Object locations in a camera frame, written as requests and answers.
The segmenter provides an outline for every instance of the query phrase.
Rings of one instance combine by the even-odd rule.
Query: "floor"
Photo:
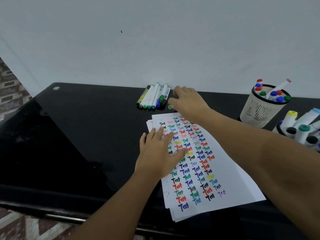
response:
[[[30,99],[30,94],[0,58],[0,121]],[[0,240],[64,240],[77,227],[0,208]],[[134,239],[145,237],[135,235]]]

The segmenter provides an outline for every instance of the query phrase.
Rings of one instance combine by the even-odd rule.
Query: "forearm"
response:
[[[297,226],[308,233],[315,232],[320,223],[317,152],[288,137],[254,128],[214,110],[208,111],[199,125]]]
[[[133,239],[141,212],[158,180],[133,174],[68,240]]]

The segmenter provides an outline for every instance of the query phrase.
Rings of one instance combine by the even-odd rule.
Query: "black table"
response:
[[[139,138],[152,114],[138,109],[144,88],[54,83],[0,126],[0,203],[38,217],[81,222],[102,206],[134,172]],[[200,92],[208,105],[237,119],[248,95]],[[265,129],[288,110],[300,114],[320,99],[292,98]],[[126,139],[123,145],[115,141]],[[138,230],[168,235],[246,236],[270,239],[303,234],[269,201],[207,212],[174,223],[161,184],[151,194]]]

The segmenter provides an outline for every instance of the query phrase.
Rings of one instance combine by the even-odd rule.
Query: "white wall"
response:
[[[33,96],[53,82],[249,93],[290,78],[293,96],[320,98],[320,0],[0,0],[0,56]]]

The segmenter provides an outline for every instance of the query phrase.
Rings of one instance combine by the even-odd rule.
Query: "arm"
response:
[[[320,155],[296,141],[210,109],[193,88],[170,98],[183,117],[206,129],[268,198],[310,238],[320,238]]]
[[[134,174],[97,212],[67,240],[133,239],[141,212],[158,181],[185,156],[188,149],[169,155],[174,133],[161,140],[163,128],[140,138],[140,155]]]

